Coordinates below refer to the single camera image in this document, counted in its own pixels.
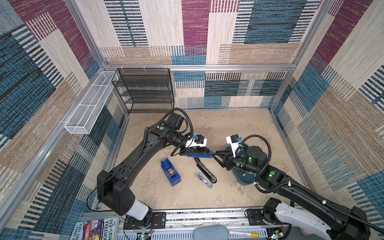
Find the blue and black stapler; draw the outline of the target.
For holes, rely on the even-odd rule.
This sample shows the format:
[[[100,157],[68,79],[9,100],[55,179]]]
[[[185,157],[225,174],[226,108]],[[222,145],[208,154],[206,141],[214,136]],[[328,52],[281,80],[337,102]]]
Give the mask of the blue and black stapler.
[[[213,152],[209,152],[207,154],[203,154],[203,155],[198,155],[198,154],[189,154],[187,155],[187,157],[191,157],[191,158],[212,158],[213,157]]]

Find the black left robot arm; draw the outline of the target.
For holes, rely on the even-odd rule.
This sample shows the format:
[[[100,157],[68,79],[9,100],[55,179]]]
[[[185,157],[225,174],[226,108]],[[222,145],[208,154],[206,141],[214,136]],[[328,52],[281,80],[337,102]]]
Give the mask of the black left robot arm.
[[[152,209],[136,199],[130,187],[149,160],[160,150],[173,146],[171,156],[211,157],[207,139],[195,135],[188,114],[174,108],[157,123],[145,128],[141,143],[119,165],[110,171],[101,171],[97,176],[94,192],[99,202],[119,216],[127,216],[147,228],[154,223]]]

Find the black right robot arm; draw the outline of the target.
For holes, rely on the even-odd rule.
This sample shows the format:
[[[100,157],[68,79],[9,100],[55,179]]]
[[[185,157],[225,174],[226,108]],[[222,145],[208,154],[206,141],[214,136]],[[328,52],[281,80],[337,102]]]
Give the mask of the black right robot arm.
[[[213,158],[227,170],[238,169],[254,175],[254,185],[263,194],[274,193],[304,208],[270,199],[263,208],[265,221],[287,223],[315,234],[324,240],[368,240],[371,230],[384,230],[368,221],[366,213],[358,208],[347,208],[311,191],[285,172],[270,164],[272,148],[260,135],[245,139],[229,137],[230,147],[213,153]]]

